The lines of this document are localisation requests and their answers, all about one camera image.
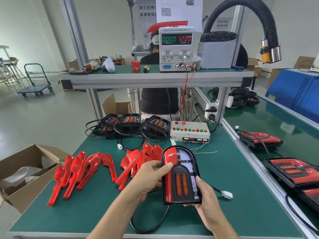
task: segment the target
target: digital display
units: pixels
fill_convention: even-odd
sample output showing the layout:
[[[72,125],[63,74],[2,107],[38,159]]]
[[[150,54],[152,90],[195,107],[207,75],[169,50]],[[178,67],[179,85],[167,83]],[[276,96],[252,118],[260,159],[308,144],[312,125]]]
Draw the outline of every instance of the digital display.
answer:
[[[192,33],[162,34],[162,46],[165,45],[191,45]]]

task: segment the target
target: qr code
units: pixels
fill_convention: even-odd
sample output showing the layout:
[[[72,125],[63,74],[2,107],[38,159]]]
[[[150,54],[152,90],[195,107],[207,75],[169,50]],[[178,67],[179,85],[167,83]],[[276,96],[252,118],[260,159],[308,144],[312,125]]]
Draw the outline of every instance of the qr code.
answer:
[[[162,7],[161,11],[162,11],[162,17],[170,17],[172,15],[170,8]]]
[[[194,0],[186,0],[186,6],[193,6]]]

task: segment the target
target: forearm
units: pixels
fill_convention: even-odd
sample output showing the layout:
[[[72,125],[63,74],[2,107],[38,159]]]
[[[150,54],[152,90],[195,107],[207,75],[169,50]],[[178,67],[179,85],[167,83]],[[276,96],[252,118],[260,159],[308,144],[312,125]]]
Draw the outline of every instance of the forearm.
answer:
[[[216,239],[240,239],[224,215],[221,216],[219,223],[212,227],[212,233]]]
[[[139,198],[134,192],[124,189],[87,238],[122,238],[138,204]]]

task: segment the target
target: flexible hose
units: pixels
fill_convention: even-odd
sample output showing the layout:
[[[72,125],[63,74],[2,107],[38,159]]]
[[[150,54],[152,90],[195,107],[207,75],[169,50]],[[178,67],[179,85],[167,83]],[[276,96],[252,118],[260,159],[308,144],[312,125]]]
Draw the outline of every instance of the flexible hose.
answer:
[[[245,6],[250,8],[260,19],[261,24],[264,29],[265,39],[268,40],[269,48],[276,48],[279,46],[278,37],[277,37],[277,30],[274,17],[266,6],[261,0],[225,0],[223,1],[209,16],[206,26],[204,28],[204,33],[208,33],[211,31],[214,22],[218,18],[218,16],[233,6]]]

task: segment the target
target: left hand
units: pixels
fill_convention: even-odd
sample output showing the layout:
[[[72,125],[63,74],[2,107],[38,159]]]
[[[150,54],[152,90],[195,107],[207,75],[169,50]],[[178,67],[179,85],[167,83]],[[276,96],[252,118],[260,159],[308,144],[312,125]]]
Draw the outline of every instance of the left hand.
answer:
[[[158,160],[153,160],[142,164],[137,174],[124,190],[134,191],[137,193],[139,201],[143,202],[148,192],[150,192],[154,187],[162,186],[162,177],[166,175],[173,167],[173,163],[170,162],[157,169],[160,167],[160,165],[161,162]]]

